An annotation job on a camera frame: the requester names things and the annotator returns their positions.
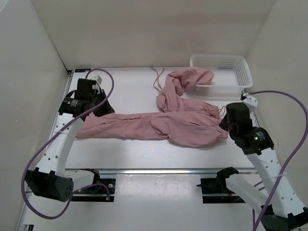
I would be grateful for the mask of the pink trousers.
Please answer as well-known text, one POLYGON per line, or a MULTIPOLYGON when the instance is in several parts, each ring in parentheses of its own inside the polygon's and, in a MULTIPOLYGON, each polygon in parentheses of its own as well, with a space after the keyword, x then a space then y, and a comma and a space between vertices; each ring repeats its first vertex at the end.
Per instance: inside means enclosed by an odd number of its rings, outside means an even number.
POLYGON ((197 84, 208 85, 214 78, 211 70, 186 67, 169 73, 162 87, 161 74, 156 74, 153 87, 159 112, 139 114, 90 114, 78 139, 167 140, 182 147, 203 148, 227 139, 228 133, 219 127, 221 109, 208 102, 183 98, 197 84))

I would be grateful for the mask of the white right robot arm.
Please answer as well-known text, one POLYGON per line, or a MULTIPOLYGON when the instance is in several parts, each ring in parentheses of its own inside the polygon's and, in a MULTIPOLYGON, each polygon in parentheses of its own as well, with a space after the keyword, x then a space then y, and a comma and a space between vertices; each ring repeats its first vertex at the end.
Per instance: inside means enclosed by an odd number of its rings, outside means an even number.
POLYGON ((253 230, 257 230, 259 224, 267 231, 292 231, 306 225, 308 208, 284 174, 267 131, 253 126, 249 107, 244 103, 228 104, 219 126, 242 149, 267 191, 262 193, 233 167, 217 173, 217 189, 237 194, 258 214, 253 230))

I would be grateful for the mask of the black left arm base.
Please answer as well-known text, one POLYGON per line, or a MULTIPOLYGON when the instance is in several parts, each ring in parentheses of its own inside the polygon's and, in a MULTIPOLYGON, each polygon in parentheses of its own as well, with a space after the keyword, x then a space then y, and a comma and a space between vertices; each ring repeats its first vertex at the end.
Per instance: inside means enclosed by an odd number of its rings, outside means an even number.
POLYGON ((72 180, 72 202, 113 202, 116 179, 101 178, 99 171, 82 168, 68 174, 65 178, 72 180))

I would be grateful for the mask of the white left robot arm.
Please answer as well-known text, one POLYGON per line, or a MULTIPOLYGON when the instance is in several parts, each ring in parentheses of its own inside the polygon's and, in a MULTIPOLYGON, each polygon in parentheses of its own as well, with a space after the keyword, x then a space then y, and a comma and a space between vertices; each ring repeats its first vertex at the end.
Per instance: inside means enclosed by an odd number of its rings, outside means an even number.
POLYGON ((36 196, 66 202, 74 191, 86 188, 95 193, 101 187, 97 170, 84 168, 72 174, 65 172, 65 165, 73 142, 84 124, 83 113, 105 100, 100 87, 102 79, 95 76, 80 78, 77 88, 69 92, 59 108, 58 137, 54 139, 34 170, 26 172, 26 183, 36 196))

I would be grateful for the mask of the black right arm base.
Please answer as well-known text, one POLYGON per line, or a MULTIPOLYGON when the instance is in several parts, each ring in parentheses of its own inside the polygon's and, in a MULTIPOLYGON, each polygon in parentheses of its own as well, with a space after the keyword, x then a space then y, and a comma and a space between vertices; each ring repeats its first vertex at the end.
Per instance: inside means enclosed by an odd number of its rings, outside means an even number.
POLYGON ((226 179, 239 171, 233 167, 217 172, 214 178, 201 178, 196 187, 201 188, 203 204, 236 204, 245 201, 226 186, 226 179))

